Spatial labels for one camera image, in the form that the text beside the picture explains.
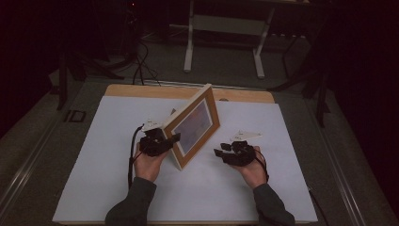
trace picture frame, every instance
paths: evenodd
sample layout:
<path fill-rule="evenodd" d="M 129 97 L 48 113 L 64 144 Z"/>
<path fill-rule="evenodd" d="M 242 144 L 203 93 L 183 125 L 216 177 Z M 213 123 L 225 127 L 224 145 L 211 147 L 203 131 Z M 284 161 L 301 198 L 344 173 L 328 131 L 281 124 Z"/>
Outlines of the picture frame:
<path fill-rule="evenodd" d="M 179 170 L 183 170 L 219 127 L 212 85 L 206 84 L 163 125 L 166 138 L 181 134 L 180 141 L 174 143 L 172 148 Z"/>

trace gray sleeve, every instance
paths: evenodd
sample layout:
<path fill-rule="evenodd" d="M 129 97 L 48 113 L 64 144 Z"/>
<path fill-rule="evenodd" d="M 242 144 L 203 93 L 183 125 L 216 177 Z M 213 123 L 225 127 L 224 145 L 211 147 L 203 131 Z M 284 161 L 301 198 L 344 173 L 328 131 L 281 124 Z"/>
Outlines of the gray sleeve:
<path fill-rule="evenodd" d="M 147 225 L 147 212 L 155 189 L 153 182 L 135 177 L 127 197 L 106 214 L 105 225 Z"/>
<path fill-rule="evenodd" d="M 295 225 L 294 216 L 285 210 L 284 203 L 268 184 L 253 189 L 260 225 Z"/>

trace black cable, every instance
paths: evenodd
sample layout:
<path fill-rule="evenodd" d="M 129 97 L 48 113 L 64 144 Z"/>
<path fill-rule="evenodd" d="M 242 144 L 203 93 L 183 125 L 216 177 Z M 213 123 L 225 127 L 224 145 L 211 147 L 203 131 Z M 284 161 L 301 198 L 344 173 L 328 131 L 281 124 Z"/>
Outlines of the black cable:
<path fill-rule="evenodd" d="M 147 56 L 148 56 L 148 54 L 149 54 L 149 48 L 147 47 L 147 45 L 145 45 L 145 44 L 144 44 L 143 42 L 141 42 L 141 41 L 139 41 L 138 43 L 141 44 L 141 45 L 143 45 L 144 48 L 146 48 L 146 54 L 145 54 L 145 56 L 142 58 L 141 62 L 140 62 L 140 57 L 137 57 L 138 67 L 137 67 L 137 69 L 136 69 L 136 71 L 135 71 L 135 74 L 134 74 L 134 76 L 133 76 L 133 85 L 135 84 L 137 73 L 140 72 L 141 84 L 144 86 L 143 72 L 142 72 L 142 70 L 141 70 L 141 67 L 142 67 L 144 61 L 146 60 L 146 58 L 147 58 Z"/>
<path fill-rule="evenodd" d="M 152 79 L 154 79 L 156 81 L 156 83 L 158 83 L 158 85 L 161 87 L 161 83 L 159 83 L 159 80 L 157 79 L 158 76 L 158 72 L 154 69 L 151 69 L 146 62 L 142 62 L 142 65 L 144 66 L 145 69 L 147 69 L 147 71 L 149 72 L 149 74 L 151 75 Z"/>
<path fill-rule="evenodd" d="M 268 182 L 269 181 L 269 174 L 267 173 L 267 168 L 266 168 L 266 163 L 265 163 L 266 159 L 264 158 L 263 154 L 261 152 L 259 152 L 258 150 L 255 150 L 255 152 L 259 153 L 262 156 L 262 159 L 263 159 L 264 163 L 256 156 L 255 156 L 255 159 L 256 159 L 256 161 L 259 162 L 259 164 L 262 165 L 263 171 L 266 174 L 266 182 Z"/>
<path fill-rule="evenodd" d="M 329 223 L 328 223 L 328 220 L 327 220 L 327 218 L 326 218 L 326 215 L 325 215 L 325 213 L 324 213 L 322 207 L 320 206 L 319 202 L 316 200 L 316 198 L 314 197 L 314 195 L 313 195 L 313 193 L 312 193 L 311 191 L 309 191 L 309 193 L 311 194 L 311 198 L 314 200 L 314 202 L 316 203 L 317 207 L 319 208 L 320 213 L 322 214 L 323 219 L 324 219 L 326 225 L 329 226 Z"/>
<path fill-rule="evenodd" d="M 133 150 L 135 149 L 136 135 L 137 135 L 138 131 L 141 130 L 142 128 L 143 128 L 143 126 L 139 126 L 135 130 L 135 133 L 133 134 L 133 137 L 132 137 L 132 145 L 130 146 L 129 171 L 127 173 L 127 182 L 128 182 L 129 189 L 132 186 L 132 182 L 133 182 L 133 178 L 132 178 L 133 163 L 135 163 L 136 159 L 141 155 L 141 153 L 140 153 L 136 158 L 133 158 Z"/>

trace human hand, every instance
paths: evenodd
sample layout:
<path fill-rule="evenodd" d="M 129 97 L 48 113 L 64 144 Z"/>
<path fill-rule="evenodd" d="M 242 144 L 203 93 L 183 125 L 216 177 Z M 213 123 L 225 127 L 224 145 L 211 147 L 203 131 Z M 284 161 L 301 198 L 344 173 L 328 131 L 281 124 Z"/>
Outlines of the human hand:
<path fill-rule="evenodd" d="M 266 162 L 260 153 L 261 149 L 258 146 L 254 146 L 253 148 L 255 149 L 256 157 L 266 165 Z M 247 185 L 252 189 L 267 183 L 266 173 L 264 172 L 263 166 L 256 159 L 244 167 L 230 166 L 241 173 Z"/>
<path fill-rule="evenodd" d="M 140 142 L 136 145 L 135 153 L 135 173 L 136 177 L 141 177 L 148 181 L 154 182 L 158 177 L 159 170 L 164 158 L 168 155 L 168 151 L 158 156 L 148 156 L 140 151 Z"/>

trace white tabletop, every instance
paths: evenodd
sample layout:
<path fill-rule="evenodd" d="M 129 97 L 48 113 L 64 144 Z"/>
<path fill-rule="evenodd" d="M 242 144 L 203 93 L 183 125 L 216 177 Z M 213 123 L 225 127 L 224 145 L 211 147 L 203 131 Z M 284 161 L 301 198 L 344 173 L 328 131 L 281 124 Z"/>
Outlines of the white tabletop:
<path fill-rule="evenodd" d="M 104 222 L 106 213 L 128 191 L 130 145 L 148 118 L 163 121 L 185 100 L 104 96 L 64 188 L 53 221 Z M 170 154 L 163 162 L 149 223 L 258 220 L 250 188 L 241 175 L 214 154 L 238 130 L 263 134 L 250 139 L 267 161 L 269 184 L 296 221 L 317 221 L 283 117 L 276 104 L 216 102 L 220 128 L 183 171 Z M 136 141 L 144 134 L 139 132 Z"/>

